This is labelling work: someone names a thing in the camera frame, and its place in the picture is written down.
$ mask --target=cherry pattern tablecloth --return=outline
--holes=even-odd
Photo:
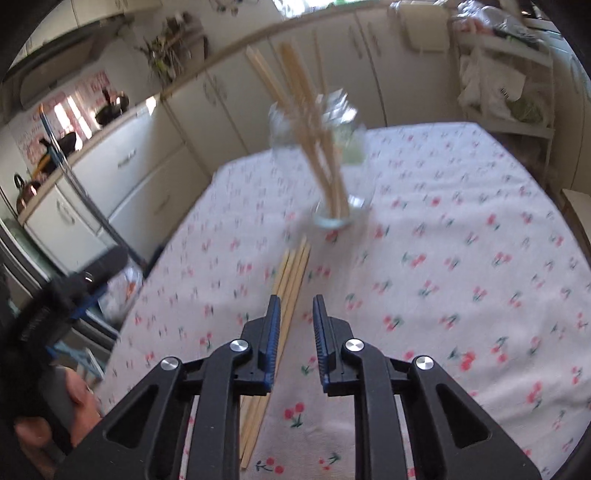
[[[201,358],[237,338],[305,234],[310,261],[242,477],[354,478],[352,399],[327,398],[317,373],[311,305],[323,294],[330,315],[386,355],[435,358],[549,478],[591,420],[591,274],[573,235],[477,125],[367,140],[372,209],[340,232],[311,224],[312,179],[287,181],[270,152],[220,169],[122,328],[99,389],[105,410],[161,358]]]

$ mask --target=white shelf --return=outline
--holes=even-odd
[[[545,67],[552,67],[552,57],[550,56],[550,53],[544,53],[530,48],[519,40],[507,40],[492,35],[457,33],[456,41],[458,45],[461,46],[482,47],[486,50],[498,51],[531,60]]]
[[[528,137],[539,137],[547,140],[550,140],[554,135],[554,130],[551,128],[503,120],[502,118],[484,118],[480,112],[471,107],[465,108],[464,111],[469,121],[476,122],[489,132],[527,135]]]

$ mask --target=pot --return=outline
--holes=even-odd
[[[41,160],[37,162],[37,169],[35,170],[35,173],[32,175],[33,178],[36,178],[38,173],[50,175],[51,172],[53,172],[57,168],[56,163],[53,161],[49,153],[49,147],[51,146],[51,144],[45,138],[40,139],[39,143],[46,147],[47,152],[45,153],[45,155],[41,157]],[[64,152],[66,158],[69,157],[76,150],[76,132],[70,132],[64,135],[57,141],[57,143],[59,144],[61,151]]]
[[[27,206],[27,203],[29,203],[37,194],[39,187],[41,187],[41,182],[37,180],[25,182],[22,177],[16,173],[14,175],[14,184],[20,192],[17,198],[17,213],[20,215]]]
[[[129,97],[123,92],[119,92],[114,99],[111,99],[111,95],[106,88],[103,88],[102,92],[107,104],[95,115],[95,120],[96,123],[104,127],[127,111]]]

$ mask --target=range hood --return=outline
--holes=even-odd
[[[43,45],[14,65],[0,85],[4,123],[96,61],[126,21],[118,15],[85,25]]]

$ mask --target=clear glass jar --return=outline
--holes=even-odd
[[[355,220],[364,210],[369,209],[375,191],[375,176],[366,155],[364,125],[359,121],[357,110],[349,103],[347,94],[339,89],[318,97],[322,105],[322,128],[332,131],[335,156],[340,165],[345,184],[349,214],[334,218],[330,214],[322,190],[313,207],[314,222],[327,229],[339,229]],[[292,129],[293,118],[281,111],[277,104],[269,112],[270,145],[273,159],[282,169],[288,181],[303,176],[312,176],[300,143]],[[322,149],[317,148],[324,159]]]

